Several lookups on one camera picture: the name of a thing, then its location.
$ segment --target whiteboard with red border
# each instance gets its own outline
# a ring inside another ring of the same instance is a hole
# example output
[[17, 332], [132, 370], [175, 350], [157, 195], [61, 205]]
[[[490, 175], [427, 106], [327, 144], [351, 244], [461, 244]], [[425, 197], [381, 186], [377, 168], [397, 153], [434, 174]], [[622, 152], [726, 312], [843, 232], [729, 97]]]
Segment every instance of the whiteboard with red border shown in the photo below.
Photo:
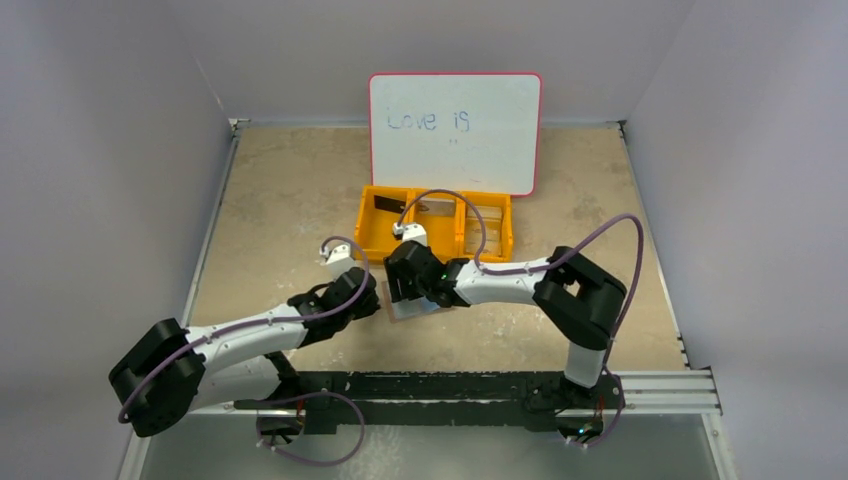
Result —
[[377, 73], [368, 82], [371, 183], [529, 195], [536, 73]]

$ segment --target cable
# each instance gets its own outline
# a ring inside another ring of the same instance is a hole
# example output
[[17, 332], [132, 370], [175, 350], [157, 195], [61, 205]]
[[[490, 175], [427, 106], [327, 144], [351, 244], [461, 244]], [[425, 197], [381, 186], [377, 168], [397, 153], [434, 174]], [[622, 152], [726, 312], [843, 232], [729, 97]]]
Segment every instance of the cable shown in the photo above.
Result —
[[[639, 217], [637, 217], [636, 215], [633, 215], [632, 213], [622, 213], [620, 215], [616, 215], [615, 217], [609, 219], [606, 223], [604, 223], [603, 225], [601, 225], [600, 227], [595, 229], [594, 232], [590, 233], [586, 238], [581, 240], [575, 247], [571, 248], [568, 252], [566, 252], [565, 255], [556, 259], [554, 262], [552, 262], [548, 265], [541, 265], [541, 266], [538, 266], [538, 267], [532, 267], [532, 268], [528, 268], [526, 270], [523, 269], [523, 268], [512, 268], [512, 269], [508, 269], [508, 270], [489, 270], [488, 268], [484, 267], [480, 263], [480, 255], [483, 253], [483, 250], [486, 247], [486, 224], [483, 223], [483, 215], [480, 214], [480, 210], [478, 210], [477, 207], [473, 203], [471, 203], [471, 201], [469, 201], [467, 198], [465, 198], [464, 195], [462, 195], [458, 192], [454, 192], [453, 190], [447, 190], [447, 189], [443, 189], [443, 188], [434, 188], [432, 190], [427, 190], [427, 191], [419, 194], [417, 197], [415, 197], [412, 200], [412, 202], [410, 202], [403, 209], [403, 212], [401, 212], [400, 218], [397, 221], [397, 225], [400, 226], [403, 223], [403, 219], [406, 216], [406, 213], [415, 204], [417, 204], [425, 196], [430, 195], [432, 193], [444, 193], [444, 194], [447, 194], [447, 195], [452, 195], [454, 197], [457, 197], [460, 200], [462, 200], [463, 202], [465, 202], [465, 204], [468, 206], [468, 208], [470, 208], [474, 212], [474, 216], [477, 217], [477, 221], [480, 223], [480, 230], [482, 231], [482, 240], [480, 242], [480, 246], [477, 248], [477, 252], [474, 253], [474, 264], [477, 266], [477, 268], [481, 272], [483, 272], [484, 274], [487, 274], [487, 275], [513, 275], [513, 274], [518, 274], [518, 273], [535, 273], [535, 272], [544, 272], [544, 271], [551, 270], [551, 269], [554, 269], [554, 268], [559, 268], [565, 262], [569, 261], [572, 257], [574, 257], [575, 255], [580, 253], [580, 251], [583, 248], [585, 248], [587, 245], [592, 243], [596, 238], [598, 238], [601, 234], [603, 234], [604, 232], [609, 230], [610, 227], [612, 227], [616, 223], [618, 223], [622, 220], [625, 220], [625, 219], [632, 221], [633, 225], [636, 227], [636, 234], [637, 234], [636, 266], [635, 266], [634, 272], [633, 272], [633, 280], [631, 280], [631, 282], [630, 282], [630, 288], [627, 290], [627, 295], [624, 298], [624, 303], [621, 307], [621, 311], [619, 312], [618, 318], [616, 319], [615, 323], [613, 324], [612, 330], [610, 331], [610, 339], [615, 340], [615, 336], [618, 333], [618, 329], [621, 327], [621, 324], [624, 321], [624, 317], [625, 317], [625, 315], [627, 315], [627, 311], [630, 310], [630, 304], [633, 302], [633, 296], [636, 293], [636, 287], [639, 285], [639, 275], [642, 272], [642, 257], [644, 255], [644, 250], [645, 250], [645, 232], [644, 232], [644, 228], [642, 227], [642, 222], [639, 220]], [[610, 375], [615, 380], [616, 384], [618, 385], [618, 391], [620, 392], [618, 409], [615, 412], [615, 417], [613, 417], [612, 422], [610, 422], [610, 426], [605, 428], [604, 432], [601, 433], [601, 435], [599, 435], [593, 442], [584, 443], [583, 445], [586, 446], [586, 447], [596, 445], [598, 442], [600, 442], [602, 439], [604, 439], [609, 434], [610, 431], [612, 431], [612, 429], [618, 423], [618, 419], [621, 416], [621, 411], [624, 409], [624, 406], [625, 406], [624, 388], [621, 386], [621, 380], [618, 377], [616, 377], [615, 375], [613, 375], [609, 371], [609, 368], [607, 368], [607, 361], [609, 360], [611, 353], [612, 353], [612, 348], [607, 348], [606, 352], [604, 353], [604, 359], [603, 359], [603, 362], [601, 363], [601, 365], [603, 365], [602, 371], [605, 372], [607, 375]]]
[[[342, 310], [348, 308], [349, 306], [353, 305], [353, 303], [356, 302], [356, 300], [359, 299], [359, 297], [365, 291], [365, 287], [368, 285], [368, 282], [367, 282], [368, 274], [370, 273], [370, 265], [368, 263], [368, 256], [365, 254], [365, 250], [363, 250], [362, 247], [360, 247], [356, 242], [354, 242], [353, 240], [351, 240], [347, 237], [333, 235], [331, 237], [328, 237], [326, 240], [324, 240], [323, 243], [321, 243], [321, 251], [325, 251], [327, 244], [332, 242], [333, 240], [339, 240], [339, 241], [342, 241], [342, 242], [349, 244], [356, 251], [358, 251], [359, 254], [362, 256], [362, 264], [363, 264], [363, 267], [364, 267], [363, 269], [365, 270], [365, 277], [364, 277], [363, 282], [359, 285], [359, 288], [356, 290], [356, 292], [354, 292], [353, 296], [350, 297], [350, 299], [348, 299], [346, 302], [344, 302], [343, 304], [339, 305], [336, 308], [333, 308], [333, 309], [328, 310], [326, 312], [313, 313], [313, 314], [309, 314], [309, 315], [300, 315], [300, 316], [296, 316], [296, 317], [274, 317], [274, 318], [270, 319], [270, 321], [272, 323], [299, 322], [299, 321], [306, 321], [306, 320], [315, 320], [315, 319], [318, 319], [318, 318], [324, 318], [324, 317], [329, 317], [329, 316], [335, 315], [335, 314], [341, 312]], [[121, 405], [120, 412], [118, 412], [118, 422], [119, 423], [130, 423], [131, 422], [131, 420], [127, 416], [127, 412], [129, 411], [130, 406], [132, 406], [133, 402], [136, 401], [136, 399], [141, 394], [141, 392], [144, 391], [147, 388], [148, 385], [150, 385], [150, 382], [152, 382], [153, 379], [156, 378], [157, 375], [162, 373], [163, 370], [165, 370], [168, 366], [170, 366], [172, 363], [174, 363], [178, 358], [185, 355], [187, 352], [194, 349], [195, 347], [202, 345], [203, 343], [211, 342], [212, 340], [214, 340], [218, 337], [221, 337], [221, 336], [226, 335], [228, 333], [235, 332], [237, 330], [241, 330], [243, 328], [254, 327], [254, 326], [257, 326], [257, 325], [267, 325], [268, 322], [269, 322], [269, 319], [261, 318], [261, 319], [256, 319], [256, 320], [249, 320], [249, 321], [242, 322], [242, 323], [236, 323], [234, 325], [230, 325], [228, 327], [224, 327], [224, 328], [221, 328], [219, 330], [215, 330], [211, 334], [209, 334], [208, 336], [204, 335], [204, 336], [202, 336], [202, 337], [200, 337], [200, 338], [198, 338], [198, 339], [196, 339], [192, 342], [189, 342], [186, 345], [183, 345], [182, 347], [178, 348], [174, 353], [172, 353], [170, 356], [168, 356], [168, 358], [163, 360], [162, 363], [160, 363], [155, 368], [153, 368], [153, 370], [151, 370], [150, 373], [148, 373], [144, 377], [144, 379], [142, 379], [142, 381], [138, 384], [138, 386], [135, 387], [135, 389], [132, 391], [132, 393], [130, 393], [130, 395], [127, 397], [126, 401], [124, 401], [124, 404]], [[360, 423], [362, 424], [362, 431], [363, 431], [363, 435], [364, 435], [365, 418], [362, 416], [362, 412], [359, 411], [359, 408], [356, 406], [356, 404], [354, 404], [352, 401], [350, 401], [347, 397], [344, 397], [342, 395], [339, 395], [339, 394], [333, 393], [333, 392], [315, 392], [314, 394], [308, 394], [308, 395], [312, 395], [312, 396], [327, 395], [327, 396], [331, 396], [331, 397], [340, 398], [342, 401], [349, 403], [353, 407], [353, 409], [357, 412], [357, 416], [359, 417]], [[359, 449], [359, 445], [361, 443], [362, 443], [362, 441], [360, 439], [360, 442], [357, 443], [356, 449], [354, 449], [354, 451], [351, 453], [351, 456], [353, 456], [353, 454], [356, 453], [356, 450]], [[290, 458], [292, 458], [294, 460], [301, 461], [301, 462], [306, 463], [306, 464], [311, 464], [310, 462], [313, 462], [313, 460], [298, 457], [298, 456], [293, 455], [293, 454], [288, 454], [288, 455], [290, 455]]]
[[353, 458], [353, 456], [356, 455], [356, 452], [359, 451], [359, 448], [362, 447], [362, 442], [365, 440], [365, 416], [362, 415], [362, 410], [360, 410], [359, 407], [357, 407], [356, 404], [353, 403], [353, 400], [345, 397], [344, 395], [340, 395], [340, 394], [335, 393], [335, 392], [321, 391], [321, 392], [307, 393], [305, 395], [299, 395], [297, 397], [287, 398], [285, 400], [272, 400], [272, 401], [260, 402], [260, 403], [263, 404], [263, 405], [267, 405], [269, 407], [274, 407], [274, 406], [284, 405], [284, 404], [287, 404], [287, 403], [297, 402], [297, 401], [301, 401], [301, 400], [308, 400], [310, 398], [315, 398], [315, 397], [337, 398], [337, 399], [345, 402], [346, 404], [350, 405], [350, 408], [352, 408], [353, 412], [356, 413], [356, 416], [359, 419], [359, 438], [356, 440], [356, 445], [353, 446], [353, 448], [350, 450], [350, 452], [346, 453], [345, 455], [343, 455], [343, 456], [341, 456], [341, 457], [339, 457], [335, 460], [312, 460], [312, 459], [301, 457], [299, 455], [295, 455], [291, 452], [287, 452], [283, 449], [277, 448], [275, 445], [268, 443], [267, 441], [265, 441], [262, 438], [262, 430], [259, 427], [259, 421], [261, 420], [262, 417], [256, 417], [256, 435], [259, 438], [259, 442], [256, 444], [256, 446], [268, 448], [274, 453], [277, 453], [277, 454], [282, 455], [282, 456], [284, 456], [288, 459], [295, 460], [297, 462], [303, 463], [304, 465], [309, 465], [309, 466], [312, 466], [312, 467], [334, 467], [336, 465], [342, 464], [342, 463], [350, 460], [351, 458]]

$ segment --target metal frame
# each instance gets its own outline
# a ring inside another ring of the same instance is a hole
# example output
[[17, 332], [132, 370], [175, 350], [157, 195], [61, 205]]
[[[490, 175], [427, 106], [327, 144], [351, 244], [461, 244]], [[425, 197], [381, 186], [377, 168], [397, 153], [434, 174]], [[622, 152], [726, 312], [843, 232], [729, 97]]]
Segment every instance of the metal frame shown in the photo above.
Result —
[[[232, 170], [233, 161], [235, 159], [241, 135], [244, 130], [249, 128], [251, 125], [251, 121], [249, 119], [232, 119], [231, 123], [233, 125], [233, 139], [230, 145], [230, 152], [226, 159], [225, 173], [221, 179], [221, 184], [218, 189], [215, 209], [212, 213], [209, 226], [207, 227], [206, 236], [201, 246], [188, 299], [181, 318], [180, 324], [183, 326], [188, 324], [188, 320], [194, 310], [195, 299], [197, 297], [197, 287], [200, 282], [201, 274], [203, 273], [203, 267], [205, 266], [209, 242], [217, 223], [218, 213], [224, 197], [224, 192], [226, 191], [227, 181]], [[620, 124], [618, 125], [618, 128], [622, 146], [624, 147], [625, 154], [627, 154], [629, 158], [624, 132]], [[641, 196], [639, 197], [639, 202], [640, 206], [642, 206]], [[657, 265], [659, 266], [659, 257], [657, 257]], [[691, 370], [689, 366], [689, 358], [686, 355], [686, 347], [683, 343], [683, 338], [680, 335], [677, 319], [674, 315], [671, 300], [668, 296], [668, 289], [666, 288], [662, 268], [659, 268], [660, 281], [662, 282], [663, 290], [665, 291], [666, 302], [668, 303], [668, 308], [671, 312], [674, 329], [677, 333], [678, 341], [680, 342], [681, 356], [683, 357], [686, 370], [674, 372], [616, 372], [621, 377], [622, 386], [624, 387], [625, 400], [627, 401], [627, 405], [622, 411], [622, 415], [701, 415], [704, 430], [707, 434], [710, 452], [712, 453], [713, 461], [720, 480], [737, 480], [738, 475], [734, 467], [733, 456], [729, 443], [727, 442], [727, 435], [721, 423], [721, 404], [719, 402], [712, 372], [710, 370]], [[195, 410], [189, 413], [189, 415], [256, 416], [258, 413], [259, 411], [257, 410], [236, 410], [233, 408], [232, 403], [223, 403]], [[563, 412], [560, 415], [577, 416], [586, 415], [587, 413], [590, 415], [592, 414], [592, 412], [588, 411], [571, 410]], [[608, 413], [614, 413], [614, 410], [608, 410]], [[294, 417], [295, 411], [285, 409], [263, 410], [261, 414], [262, 416]], [[136, 435], [131, 435], [127, 452], [124, 456], [124, 462], [118, 475], [119, 480], [137, 480], [141, 478], [149, 446], [149, 437], [139, 438]]]

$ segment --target beige table surface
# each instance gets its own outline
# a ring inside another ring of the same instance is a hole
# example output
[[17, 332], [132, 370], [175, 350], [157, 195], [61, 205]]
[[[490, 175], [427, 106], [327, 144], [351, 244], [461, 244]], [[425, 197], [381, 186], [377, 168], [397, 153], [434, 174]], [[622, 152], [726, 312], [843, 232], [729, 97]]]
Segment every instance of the beige table surface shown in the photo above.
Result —
[[[616, 129], [544, 129], [537, 175], [533, 195], [514, 200], [513, 261], [574, 245], [622, 212], [644, 218]], [[253, 315], [327, 281], [318, 247], [332, 234], [353, 236], [369, 182], [365, 128], [244, 131], [190, 323]], [[635, 252], [635, 230], [624, 222], [584, 250], [625, 285]], [[382, 268], [373, 273], [385, 279]], [[383, 309], [290, 355], [296, 368], [308, 370], [558, 370], [567, 348], [538, 308], [487, 304], [399, 323], [390, 323]], [[683, 369], [650, 239], [610, 368]]]

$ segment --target tabletop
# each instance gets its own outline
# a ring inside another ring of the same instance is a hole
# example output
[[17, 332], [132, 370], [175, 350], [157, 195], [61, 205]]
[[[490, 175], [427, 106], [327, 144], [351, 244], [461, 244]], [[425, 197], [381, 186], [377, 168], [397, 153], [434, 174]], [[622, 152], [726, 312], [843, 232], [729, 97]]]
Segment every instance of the tabletop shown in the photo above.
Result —
[[[536, 190], [513, 200], [512, 261], [575, 245], [619, 213], [634, 213], [644, 222], [628, 162], [617, 128], [542, 129]], [[318, 247], [330, 235], [353, 237], [362, 188], [369, 183], [366, 128], [247, 128], [190, 324], [253, 315], [326, 282]], [[646, 233], [641, 278], [609, 365], [682, 370]], [[633, 225], [614, 226], [583, 253], [629, 285], [636, 256]], [[379, 265], [372, 273], [385, 279]], [[562, 369], [567, 349], [568, 341], [539, 308], [486, 304], [396, 323], [383, 308], [329, 341], [287, 353], [301, 370], [508, 371]]]

